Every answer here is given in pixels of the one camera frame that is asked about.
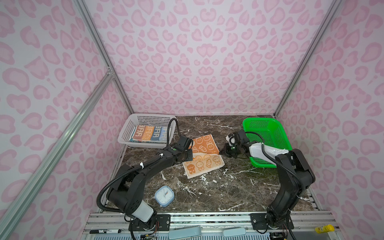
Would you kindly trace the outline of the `green plastic basket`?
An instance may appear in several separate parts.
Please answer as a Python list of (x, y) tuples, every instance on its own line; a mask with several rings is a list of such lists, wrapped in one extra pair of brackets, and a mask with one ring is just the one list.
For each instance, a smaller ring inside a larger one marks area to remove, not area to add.
[[(243, 120), (245, 132), (260, 134), (265, 144), (278, 149), (292, 150), (292, 146), (282, 124), (271, 118), (246, 118)], [(261, 138), (254, 134), (246, 134), (251, 142), (261, 142)], [(275, 165), (259, 158), (250, 158), (251, 164), (256, 168), (276, 168)]]

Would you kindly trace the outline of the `striped rabbit text towel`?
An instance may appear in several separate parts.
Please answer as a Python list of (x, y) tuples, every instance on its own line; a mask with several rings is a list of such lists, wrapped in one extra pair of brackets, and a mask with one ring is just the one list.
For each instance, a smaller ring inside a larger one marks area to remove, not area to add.
[(167, 127), (162, 126), (136, 126), (129, 138), (133, 143), (158, 143), (167, 142)]

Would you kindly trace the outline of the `white perforated plastic basket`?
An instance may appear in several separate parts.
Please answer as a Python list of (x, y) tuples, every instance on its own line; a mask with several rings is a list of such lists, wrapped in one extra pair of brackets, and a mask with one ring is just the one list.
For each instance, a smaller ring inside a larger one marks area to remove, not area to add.
[[(176, 123), (170, 122), (175, 116), (172, 115), (159, 115), (159, 114), (132, 114), (126, 120), (118, 137), (120, 144), (127, 145), (131, 148), (153, 148), (162, 149), (166, 143), (170, 143), (175, 133)], [(133, 143), (129, 141), (130, 135), (134, 128), (139, 125), (144, 126), (162, 126), (167, 127), (167, 142), (165, 144), (158, 143)]]

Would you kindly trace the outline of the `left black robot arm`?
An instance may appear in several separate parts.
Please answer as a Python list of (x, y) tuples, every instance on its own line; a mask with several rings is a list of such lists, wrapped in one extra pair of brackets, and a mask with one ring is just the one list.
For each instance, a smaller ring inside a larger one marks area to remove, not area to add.
[(143, 200), (146, 183), (162, 170), (192, 158), (191, 149), (166, 147), (139, 165), (120, 167), (115, 178), (99, 192), (98, 207), (107, 212), (123, 213), (150, 226), (154, 225), (156, 211)]

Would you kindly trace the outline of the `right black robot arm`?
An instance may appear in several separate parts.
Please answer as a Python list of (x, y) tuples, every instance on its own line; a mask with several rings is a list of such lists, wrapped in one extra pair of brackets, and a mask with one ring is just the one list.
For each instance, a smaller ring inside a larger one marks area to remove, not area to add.
[(289, 221), (290, 212), (295, 208), (302, 194), (316, 180), (315, 174), (302, 151), (283, 150), (264, 143), (225, 144), (220, 155), (237, 158), (245, 155), (271, 162), (277, 167), (280, 189), (266, 212), (266, 223), (275, 229)]

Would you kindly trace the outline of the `small light blue clock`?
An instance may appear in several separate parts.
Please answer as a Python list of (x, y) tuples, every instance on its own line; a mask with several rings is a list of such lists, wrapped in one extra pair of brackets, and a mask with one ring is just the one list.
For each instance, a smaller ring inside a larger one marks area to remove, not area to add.
[(162, 208), (171, 204), (174, 198), (175, 193), (169, 186), (162, 186), (155, 193), (155, 200)]

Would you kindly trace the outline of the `left light blue pedal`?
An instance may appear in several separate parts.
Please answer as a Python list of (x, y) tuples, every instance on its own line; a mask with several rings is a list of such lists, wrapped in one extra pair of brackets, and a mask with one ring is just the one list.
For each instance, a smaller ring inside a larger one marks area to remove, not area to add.
[(182, 240), (198, 237), (202, 234), (200, 226), (169, 231), (169, 240)]

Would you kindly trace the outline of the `light blue pedal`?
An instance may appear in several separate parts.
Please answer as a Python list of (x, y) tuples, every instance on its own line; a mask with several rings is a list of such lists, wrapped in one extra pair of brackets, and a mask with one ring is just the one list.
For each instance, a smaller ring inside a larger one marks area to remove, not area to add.
[(198, 237), (202, 234), (200, 226), (169, 231), (169, 240), (182, 240)]
[(246, 234), (245, 228), (231, 228), (231, 229), (223, 230), (224, 238), (239, 237), (239, 236), (244, 236), (245, 234)]

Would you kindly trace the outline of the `right light blue pedal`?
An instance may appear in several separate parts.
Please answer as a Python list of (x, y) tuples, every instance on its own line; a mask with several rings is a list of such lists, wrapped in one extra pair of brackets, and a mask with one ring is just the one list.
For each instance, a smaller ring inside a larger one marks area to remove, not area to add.
[(224, 238), (239, 237), (239, 236), (244, 236), (245, 234), (246, 234), (245, 228), (231, 228), (231, 229), (223, 230)]

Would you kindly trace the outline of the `black marker pen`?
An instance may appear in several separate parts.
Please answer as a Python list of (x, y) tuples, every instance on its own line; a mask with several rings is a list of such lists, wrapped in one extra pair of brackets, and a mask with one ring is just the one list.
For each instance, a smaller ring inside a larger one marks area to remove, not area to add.
[(90, 230), (89, 234), (119, 234), (123, 229)]

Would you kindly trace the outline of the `yellow glue stick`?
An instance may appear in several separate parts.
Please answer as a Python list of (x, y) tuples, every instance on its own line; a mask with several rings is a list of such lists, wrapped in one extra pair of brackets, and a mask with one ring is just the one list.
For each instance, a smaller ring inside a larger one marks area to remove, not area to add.
[(329, 232), (334, 232), (335, 227), (331, 224), (325, 225), (325, 226), (320, 226), (315, 228), (316, 233), (322, 234), (322, 233), (329, 233)]

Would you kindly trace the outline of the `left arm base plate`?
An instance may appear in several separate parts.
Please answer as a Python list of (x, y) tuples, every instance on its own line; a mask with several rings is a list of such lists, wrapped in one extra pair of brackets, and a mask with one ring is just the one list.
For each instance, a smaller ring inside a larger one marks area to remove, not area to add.
[(141, 221), (138, 218), (130, 220), (129, 231), (134, 232), (154, 232), (168, 231), (170, 229), (171, 215), (157, 214), (156, 212), (150, 217), (147, 222)]

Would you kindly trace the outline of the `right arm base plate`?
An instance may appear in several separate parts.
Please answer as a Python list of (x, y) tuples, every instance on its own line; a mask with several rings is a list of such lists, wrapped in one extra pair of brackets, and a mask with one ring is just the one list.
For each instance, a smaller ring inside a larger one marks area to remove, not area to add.
[(289, 216), (274, 217), (271, 213), (253, 213), (250, 214), (253, 230), (283, 230), (283, 228), (293, 230), (294, 224)]

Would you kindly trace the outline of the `aluminium front rail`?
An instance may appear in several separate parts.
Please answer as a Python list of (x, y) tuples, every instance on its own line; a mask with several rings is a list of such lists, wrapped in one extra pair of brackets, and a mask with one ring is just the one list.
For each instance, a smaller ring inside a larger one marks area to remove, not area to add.
[[(198, 237), (186, 240), (224, 240), (223, 230), (231, 228), (245, 228), (244, 236), (232, 237), (231, 240), (290, 240), (290, 231), (283, 230), (253, 230), (250, 214), (257, 212), (180, 212), (168, 213), (171, 215), (170, 229), (168, 231), (154, 231), (151, 239), (167, 240), (169, 231), (197, 227), (202, 228)], [(294, 229), (291, 231), (297, 240), (342, 240), (341, 229), (329, 211), (291, 212)], [(331, 224), (334, 232), (318, 234), (316, 227)], [(90, 230), (123, 229), (119, 234), (89, 234)], [(130, 240), (129, 218), (122, 214), (102, 213), (91, 214), (83, 234), (82, 240)]]

